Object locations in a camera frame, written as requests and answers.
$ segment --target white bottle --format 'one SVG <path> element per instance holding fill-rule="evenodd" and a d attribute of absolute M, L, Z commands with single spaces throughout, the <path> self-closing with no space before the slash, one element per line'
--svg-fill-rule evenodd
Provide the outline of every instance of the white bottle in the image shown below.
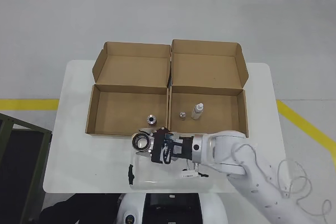
<path fill-rule="evenodd" d="M 197 120 L 203 112 L 203 104 L 196 104 L 196 106 L 192 110 L 192 118 L 194 120 Z"/>

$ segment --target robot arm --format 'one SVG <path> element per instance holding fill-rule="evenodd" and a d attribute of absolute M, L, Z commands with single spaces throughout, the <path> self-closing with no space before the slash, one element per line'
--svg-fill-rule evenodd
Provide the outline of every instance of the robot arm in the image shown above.
<path fill-rule="evenodd" d="M 227 174 L 236 190 L 270 223 L 314 223 L 288 193 L 277 188 L 275 170 L 263 158 L 257 160 L 244 134 L 224 131 L 193 140 L 193 147 L 194 142 L 201 144 L 200 163 Z"/>
<path fill-rule="evenodd" d="M 145 132 L 147 144 L 140 147 L 137 134 L 133 147 L 138 153 L 150 153 L 151 161 L 169 164 L 171 160 L 185 158 L 195 164 L 208 166 L 225 173 L 236 190 L 256 207 L 272 223 L 314 223 L 310 216 L 298 207 L 278 183 L 276 172 L 263 158 L 256 157 L 255 149 L 247 144 L 245 135 L 236 131 L 215 134 L 185 136 L 170 133 L 162 128 Z"/>

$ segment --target cardboard box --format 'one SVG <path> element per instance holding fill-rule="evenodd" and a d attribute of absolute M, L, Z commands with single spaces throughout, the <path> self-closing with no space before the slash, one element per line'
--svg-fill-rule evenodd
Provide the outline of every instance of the cardboard box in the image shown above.
<path fill-rule="evenodd" d="M 105 43 L 92 69 L 86 133 L 132 135 L 147 128 L 147 117 L 157 127 L 168 125 L 169 45 Z"/>
<path fill-rule="evenodd" d="M 245 92 L 248 70 L 238 43 L 173 40 L 169 124 L 180 133 L 238 130 L 249 135 Z M 202 102 L 198 120 L 190 118 Z M 179 113 L 186 112 L 181 120 Z"/>

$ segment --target yellow floor line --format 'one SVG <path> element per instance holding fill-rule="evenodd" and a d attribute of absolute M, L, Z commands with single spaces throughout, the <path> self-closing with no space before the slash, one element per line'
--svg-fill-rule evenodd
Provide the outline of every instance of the yellow floor line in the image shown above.
<path fill-rule="evenodd" d="M 336 169 L 336 142 L 329 138 L 326 134 L 315 128 L 310 122 L 298 115 L 280 100 L 276 101 L 278 111 L 281 115 L 291 121 L 294 125 L 300 128 L 303 132 L 325 147 L 331 154 L 335 169 Z"/>
<path fill-rule="evenodd" d="M 0 110 L 57 110 L 58 99 L 0 99 Z"/>
<path fill-rule="evenodd" d="M 0 99 L 0 110 L 57 110 L 58 102 L 58 99 Z M 276 102 L 280 114 L 330 152 L 336 169 L 336 142 L 283 102 L 279 100 Z"/>

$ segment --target label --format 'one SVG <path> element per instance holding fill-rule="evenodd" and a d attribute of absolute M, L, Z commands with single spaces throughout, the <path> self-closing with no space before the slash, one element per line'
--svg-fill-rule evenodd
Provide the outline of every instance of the label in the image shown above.
<path fill-rule="evenodd" d="M 197 178 L 199 177 L 198 172 L 195 172 L 194 170 L 183 170 L 181 172 L 182 178 Z"/>

